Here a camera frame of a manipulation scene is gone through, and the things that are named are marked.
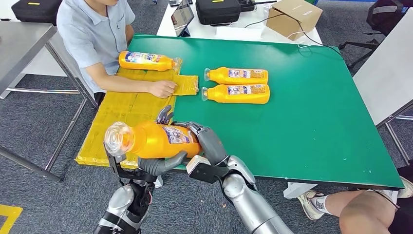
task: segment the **green table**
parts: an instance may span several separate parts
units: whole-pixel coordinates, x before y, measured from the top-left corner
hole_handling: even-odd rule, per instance
[[[182,58],[181,74],[198,75],[200,88],[216,85],[204,81],[205,68],[268,70],[265,105],[204,102],[198,93],[177,97],[175,106],[175,120],[211,127],[255,176],[403,188],[343,59],[331,49],[135,35],[129,50]]]

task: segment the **office chair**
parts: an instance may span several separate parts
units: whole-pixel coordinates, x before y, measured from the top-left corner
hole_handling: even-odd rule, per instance
[[[379,31],[380,33],[367,33],[367,35],[383,34],[387,36],[406,14],[406,7],[410,6],[413,6],[412,0],[377,0],[369,8],[366,21],[371,26],[372,30]],[[379,7],[383,7],[382,9],[386,10],[386,12],[379,12]],[[372,39],[366,43],[346,41],[338,46],[339,50],[344,49],[346,45],[353,45],[371,50],[353,63],[347,65],[349,69],[353,69],[357,63],[372,55],[380,43],[376,39]]]

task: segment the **plastic bottle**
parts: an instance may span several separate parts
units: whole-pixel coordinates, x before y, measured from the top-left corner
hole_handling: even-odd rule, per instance
[[[144,121],[135,127],[114,123],[106,131],[105,148],[113,156],[132,152],[141,158],[173,157],[182,150],[188,157],[194,157],[201,150],[198,139],[189,129],[153,121]]]
[[[140,52],[122,51],[119,54],[119,65],[126,69],[157,70],[160,72],[168,69],[178,70],[182,64],[180,58],[168,58],[165,55],[156,55]]]
[[[270,99],[270,89],[267,84],[219,84],[209,89],[202,87],[202,100],[207,99],[223,103],[266,104]]]
[[[218,84],[267,84],[268,71],[226,67],[220,67],[215,70],[206,68],[204,79],[205,81],[215,81]]]

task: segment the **light blue shirt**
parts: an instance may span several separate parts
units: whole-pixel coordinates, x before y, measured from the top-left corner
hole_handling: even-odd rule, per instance
[[[119,53],[127,49],[126,25],[135,20],[127,0],[107,7],[108,17],[94,11],[84,0],[63,0],[57,13],[57,29],[69,54],[76,60],[83,78],[94,92],[106,92],[85,68],[102,62],[114,75]]]

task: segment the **floor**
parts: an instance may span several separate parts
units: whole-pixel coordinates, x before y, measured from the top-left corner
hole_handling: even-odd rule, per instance
[[[159,0],[153,5],[150,0],[130,0],[129,3],[136,14],[135,31],[156,34],[168,2]],[[318,7],[324,12],[317,29],[323,43],[337,46],[346,40],[370,40],[372,36],[362,34],[371,31],[365,22],[370,5],[320,0]],[[365,51],[351,47],[343,51],[347,62],[363,53]],[[26,75],[19,87],[70,89],[71,85],[65,78]],[[71,95],[12,93],[0,100],[0,145],[38,165],[46,165],[80,102],[80,97]],[[0,204],[23,208],[10,233],[85,234],[93,231],[112,193],[120,186],[109,168],[81,166],[74,161],[94,115],[95,110],[88,104],[52,169],[53,173],[64,176],[62,183],[52,183],[0,157]],[[412,123],[396,120],[394,128],[408,153],[413,155]],[[388,133],[384,129],[379,132],[395,165],[404,166]],[[164,183],[165,186],[154,193],[153,209],[143,225],[143,233],[247,233],[217,184],[201,183],[183,173],[166,174]],[[284,199],[284,181],[258,180],[257,185],[294,233],[340,232],[336,217],[325,215],[316,222],[310,221],[296,199]],[[326,194],[346,189],[317,187]]]

